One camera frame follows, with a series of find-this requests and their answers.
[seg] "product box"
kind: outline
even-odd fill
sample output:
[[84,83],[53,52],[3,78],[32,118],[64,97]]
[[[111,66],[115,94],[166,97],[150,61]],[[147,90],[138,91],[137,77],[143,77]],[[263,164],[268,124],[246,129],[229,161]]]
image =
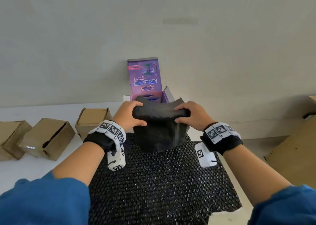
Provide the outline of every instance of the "product box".
[[0,122],[0,161],[20,159],[24,151],[18,147],[19,140],[32,127],[24,121]]
[[132,95],[124,95],[125,101],[133,101],[140,95],[158,103],[174,101],[168,86],[162,90],[158,58],[128,59],[127,68]]
[[[310,96],[316,102],[316,96]],[[296,186],[316,189],[316,116],[306,121],[265,156],[268,164]]]
[[112,116],[108,108],[83,108],[76,122],[78,135],[82,140],[88,132],[96,128],[104,120],[110,120]]
[[56,161],[74,135],[68,121],[42,118],[24,135],[18,146],[35,157]]

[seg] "left hand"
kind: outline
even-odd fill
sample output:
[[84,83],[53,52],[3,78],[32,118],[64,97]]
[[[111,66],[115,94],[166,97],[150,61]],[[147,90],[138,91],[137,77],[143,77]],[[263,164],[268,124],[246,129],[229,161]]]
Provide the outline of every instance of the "left hand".
[[144,120],[133,118],[133,108],[136,106],[143,106],[143,103],[137,101],[125,101],[112,119],[120,125],[125,132],[135,126],[147,126],[147,123]]

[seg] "black bubble wrap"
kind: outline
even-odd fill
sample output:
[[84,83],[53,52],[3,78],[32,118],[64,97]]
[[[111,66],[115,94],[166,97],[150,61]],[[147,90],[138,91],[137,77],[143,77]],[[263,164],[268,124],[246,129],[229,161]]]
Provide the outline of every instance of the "black bubble wrap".
[[144,153],[127,133],[126,166],[113,172],[105,156],[91,181],[89,224],[206,225],[213,212],[240,208],[217,154],[217,166],[200,167],[197,143],[186,136],[171,150]]

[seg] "black foam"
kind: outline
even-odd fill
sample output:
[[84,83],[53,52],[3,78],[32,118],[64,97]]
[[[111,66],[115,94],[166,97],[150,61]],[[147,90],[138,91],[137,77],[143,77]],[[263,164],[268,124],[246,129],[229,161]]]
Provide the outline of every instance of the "black foam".
[[89,224],[207,224],[213,212],[241,207],[219,161],[202,168],[188,136],[167,152],[143,153],[134,135],[124,143],[126,166],[111,171],[106,157],[89,186]]
[[188,125],[174,121],[178,117],[190,117],[188,109],[174,110],[183,103],[181,98],[172,103],[151,102],[143,96],[136,100],[144,105],[133,109],[133,117],[147,122],[145,127],[134,127],[135,139],[142,151],[164,152],[185,140]]

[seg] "blue shirt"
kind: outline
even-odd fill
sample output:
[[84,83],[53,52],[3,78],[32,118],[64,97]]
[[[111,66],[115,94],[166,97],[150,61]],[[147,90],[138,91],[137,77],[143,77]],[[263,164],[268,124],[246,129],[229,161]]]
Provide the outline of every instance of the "blue shirt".
[[[87,225],[90,208],[88,187],[72,178],[20,179],[0,196],[3,225]],[[257,204],[248,225],[316,224],[316,191],[308,186],[288,187]]]

